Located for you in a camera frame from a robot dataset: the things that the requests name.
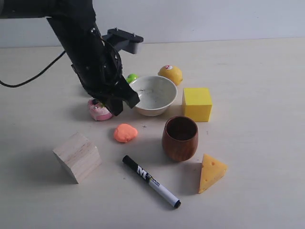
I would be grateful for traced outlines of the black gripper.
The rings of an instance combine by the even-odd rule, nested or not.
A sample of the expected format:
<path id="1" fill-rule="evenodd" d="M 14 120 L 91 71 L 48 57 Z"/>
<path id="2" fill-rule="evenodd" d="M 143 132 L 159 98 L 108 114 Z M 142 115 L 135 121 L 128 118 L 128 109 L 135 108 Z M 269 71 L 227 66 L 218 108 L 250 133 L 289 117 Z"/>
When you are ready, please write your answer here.
<path id="1" fill-rule="evenodd" d="M 139 102 L 122 76 L 122 61 L 116 45 L 105 40 L 72 40 L 68 56 L 85 91 L 114 115 L 123 111 L 123 101 L 134 108 Z"/>

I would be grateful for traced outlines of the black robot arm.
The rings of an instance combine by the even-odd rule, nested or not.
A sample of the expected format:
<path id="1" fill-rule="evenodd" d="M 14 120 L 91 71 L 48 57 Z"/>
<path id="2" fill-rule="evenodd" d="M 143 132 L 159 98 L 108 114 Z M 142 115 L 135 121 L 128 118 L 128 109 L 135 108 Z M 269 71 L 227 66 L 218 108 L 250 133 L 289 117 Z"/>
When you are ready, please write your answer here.
<path id="1" fill-rule="evenodd" d="M 84 90 L 114 116 L 140 101 L 122 73 L 120 50 L 137 53 L 143 37 L 117 28 L 101 35 L 91 0 L 2 0 L 2 19 L 46 18 Z"/>

